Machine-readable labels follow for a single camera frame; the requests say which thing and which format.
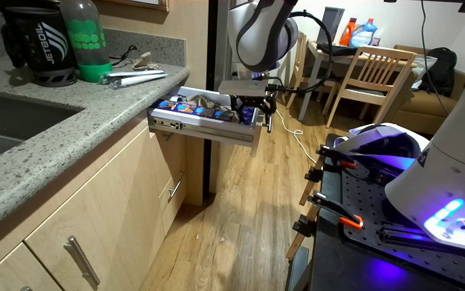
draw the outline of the green bottle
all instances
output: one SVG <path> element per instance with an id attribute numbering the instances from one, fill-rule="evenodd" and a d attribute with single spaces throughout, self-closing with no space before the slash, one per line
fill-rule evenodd
<path id="1" fill-rule="evenodd" d="M 97 83 L 112 71 L 98 9 L 90 0 L 62 0 L 60 11 L 82 79 Z"/>

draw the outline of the orange detergent bottle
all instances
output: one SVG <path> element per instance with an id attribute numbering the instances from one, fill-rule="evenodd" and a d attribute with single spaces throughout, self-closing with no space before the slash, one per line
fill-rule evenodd
<path id="1" fill-rule="evenodd" d="M 351 36 L 353 34 L 354 28 L 356 28 L 356 18 L 351 18 L 349 20 L 349 23 L 345 27 L 345 30 L 342 33 L 342 37 L 340 38 L 341 46 L 349 45 L 349 40 L 351 40 Z"/>

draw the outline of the blue detergent bottle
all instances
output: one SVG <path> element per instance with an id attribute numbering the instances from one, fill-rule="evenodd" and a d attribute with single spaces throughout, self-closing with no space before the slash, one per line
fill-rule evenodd
<path id="1" fill-rule="evenodd" d="M 366 24 L 358 26 L 351 36 L 349 46 L 351 48 L 358 48 L 359 46 L 368 46 L 372 42 L 374 33 L 378 29 L 372 22 L 373 18 L 369 18 Z"/>

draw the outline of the wooden stick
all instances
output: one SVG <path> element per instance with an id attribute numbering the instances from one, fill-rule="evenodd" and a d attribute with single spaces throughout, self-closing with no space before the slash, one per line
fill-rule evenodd
<path id="1" fill-rule="evenodd" d="M 319 159 L 317 160 L 317 163 L 315 164 L 315 169 L 320 170 L 320 168 L 322 168 L 322 166 L 324 165 L 325 160 L 326 160 L 325 156 L 319 155 Z M 300 205 L 304 205 L 306 203 L 306 200 L 308 200 L 308 196 L 310 195 L 314 186 L 315 186 L 315 182 L 308 181 L 308 184 L 306 185 L 306 188 L 304 189 L 304 192 L 302 193 L 301 200 L 299 201 Z"/>
<path id="2" fill-rule="evenodd" d="M 308 213 L 306 214 L 306 218 L 314 221 L 315 218 L 317 219 L 317 225 L 318 225 L 318 215 L 319 215 L 320 207 L 318 207 L 315 204 L 311 204 L 311 207 L 308 209 Z M 297 253 L 297 250 L 299 247 L 302 245 L 302 241 L 304 240 L 304 236 L 302 234 L 297 233 L 295 238 L 293 239 L 293 243 L 290 245 L 290 248 L 288 252 L 286 253 L 286 258 L 288 260 L 293 260 L 293 257 Z"/>

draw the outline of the open drawer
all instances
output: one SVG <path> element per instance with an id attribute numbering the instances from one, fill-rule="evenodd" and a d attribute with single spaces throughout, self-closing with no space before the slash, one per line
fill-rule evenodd
<path id="1" fill-rule="evenodd" d="M 230 96 L 228 95 L 184 86 L 173 88 L 162 99 L 177 101 L 179 96 L 189 97 L 195 94 L 199 94 L 221 105 L 230 105 Z M 183 135 L 251 147 L 252 155 L 255 155 L 257 151 L 262 128 L 262 117 L 262 112 L 256 108 L 252 115 L 251 125 L 244 125 L 164 109 L 148 109 L 150 129 L 171 131 Z"/>

